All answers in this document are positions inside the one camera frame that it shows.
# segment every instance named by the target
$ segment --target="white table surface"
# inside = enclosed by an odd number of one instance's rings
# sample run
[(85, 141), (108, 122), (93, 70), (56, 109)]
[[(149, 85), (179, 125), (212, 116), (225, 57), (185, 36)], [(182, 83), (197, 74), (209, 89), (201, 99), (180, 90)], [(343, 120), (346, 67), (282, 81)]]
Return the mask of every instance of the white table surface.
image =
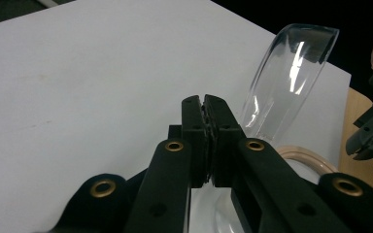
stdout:
[[(88, 178), (148, 167), (191, 95), (238, 116), (273, 38), (207, 0), (77, 0), (1, 22), (0, 232), (48, 231)], [(336, 165), (349, 81), (327, 63), (282, 144)]]

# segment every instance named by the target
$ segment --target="wooden surface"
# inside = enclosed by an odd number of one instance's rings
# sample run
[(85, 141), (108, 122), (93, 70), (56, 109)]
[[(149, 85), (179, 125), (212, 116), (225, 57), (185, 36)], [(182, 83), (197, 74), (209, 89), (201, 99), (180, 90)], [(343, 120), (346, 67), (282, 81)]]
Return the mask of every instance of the wooden surface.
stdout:
[(344, 115), (343, 135), (341, 141), (340, 158), (338, 170), (357, 177), (373, 187), (373, 159), (353, 160), (352, 156), (347, 155), (345, 150), (346, 142), (358, 128), (354, 121), (359, 118), (366, 110), (372, 106), (372, 102), (367, 97), (353, 89), (349, 89), (347, 97), (347, 106)]

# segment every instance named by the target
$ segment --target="mounting hole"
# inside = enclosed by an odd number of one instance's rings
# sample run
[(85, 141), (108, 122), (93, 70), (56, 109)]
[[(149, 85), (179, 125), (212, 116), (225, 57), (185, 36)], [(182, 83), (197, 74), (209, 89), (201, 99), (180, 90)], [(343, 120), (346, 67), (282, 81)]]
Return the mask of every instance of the mounting hole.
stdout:
[(257, 142), (257, 141), (248, 141), (246, 143), (246, 146), (248, 149), (256, 150), (256, 151), (264, 150), (265, 148), (265, 146), (262, 143)]
[(90, 195), (96, 198), (102, 198), (111, 195), (117, 189), (114, 181), (104, 179), (95, 182), (90, 188)]
[(307, 203), (299, 203), (296, 210), (304, 216), (314, 216), (317, 214), (314, 207)]
[(338, 189), (338, 191), (350, 196), (358, 197), (363, 194), (362, 188), (360, 186), (347, 179), (336, 178), (334, 179), (332, 184), (335, 186), (335, 188)]
[(162, 203), (156, 203), (150, 206), (150, 214), (152, 216), (163, 216), (166, 213), (166, 206)]
[(169, 151), (176, 152), (184, 148), (184, 145), (180, 142), (169, 142), (165, 145), (165, 148)]

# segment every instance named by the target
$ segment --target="brass insert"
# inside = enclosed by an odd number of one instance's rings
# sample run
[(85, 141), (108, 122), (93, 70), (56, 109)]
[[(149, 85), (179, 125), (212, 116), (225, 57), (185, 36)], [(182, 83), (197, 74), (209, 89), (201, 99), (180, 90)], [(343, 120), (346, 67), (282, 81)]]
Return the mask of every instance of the brass insert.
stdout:
[(111, 195), (115, 189), (117, 189), (117, 185), (114, 181), (103, 179), (93, 184), (90, 188), (90, 195), (96, 198), (102, 198)]
[(335, 178), (332, 181), (332, 184), (335, 186), (335, 188), (338, 189), (338, 191), (350, 196), (358, 197), (363, 194), (362, 188), (360, 186), (347, 179)]
[(255, 150), (255, 151), (264, 150), (265, 148), (265, 146), (262, 143), (257, 142), (257, 141), (248, 141), (245, 145), (250, 150)]
[(172, 151), (172, 152), (176, 152), (176, 151), (180, 151), (184, 148), (184, 144), (180, 143), (180, 142), (169, 142), (165, 145), (165, 148), (169, 151)]

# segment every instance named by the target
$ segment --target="transparent plastic container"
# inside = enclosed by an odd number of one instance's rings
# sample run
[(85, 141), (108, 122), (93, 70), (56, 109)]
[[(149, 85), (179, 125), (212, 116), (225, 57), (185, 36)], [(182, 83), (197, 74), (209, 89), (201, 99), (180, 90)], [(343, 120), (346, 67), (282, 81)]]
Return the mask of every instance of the transparent plastic container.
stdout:
[(289, 128), (323, 65), (339, 30), (294, 23), (271, 43), (254, 76), (240, 124), (247, 137), (272, 146)]

